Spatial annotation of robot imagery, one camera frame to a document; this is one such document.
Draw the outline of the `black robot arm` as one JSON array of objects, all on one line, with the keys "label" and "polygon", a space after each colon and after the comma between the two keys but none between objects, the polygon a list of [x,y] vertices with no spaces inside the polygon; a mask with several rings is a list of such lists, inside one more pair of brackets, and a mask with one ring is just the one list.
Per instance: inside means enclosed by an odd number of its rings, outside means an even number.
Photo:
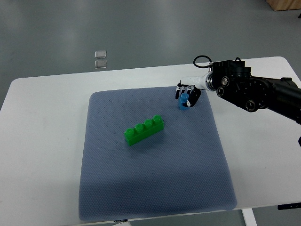
[{"label": "black robot arm", "polygon": [[209,87],[217,96],[248,112],[268,108],[301,123],[301,89],[289,77],[255,77],[240,59],[211,63]]}]

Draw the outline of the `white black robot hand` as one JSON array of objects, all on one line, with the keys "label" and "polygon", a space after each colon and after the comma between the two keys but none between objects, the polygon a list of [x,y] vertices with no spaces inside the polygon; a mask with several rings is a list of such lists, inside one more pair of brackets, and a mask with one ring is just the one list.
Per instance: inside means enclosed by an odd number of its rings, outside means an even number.
[{"label": "white black robot hand", "polygon": [[178,100],[180,94],[189,94],[188,101],[183,104],[186,107],[193,107],[201,96],[203,90],[212,91],[210,86],[209,78],[211,73],[207,73],[204,76],[190,76],[183,77],[177,84],[175,99]]}]

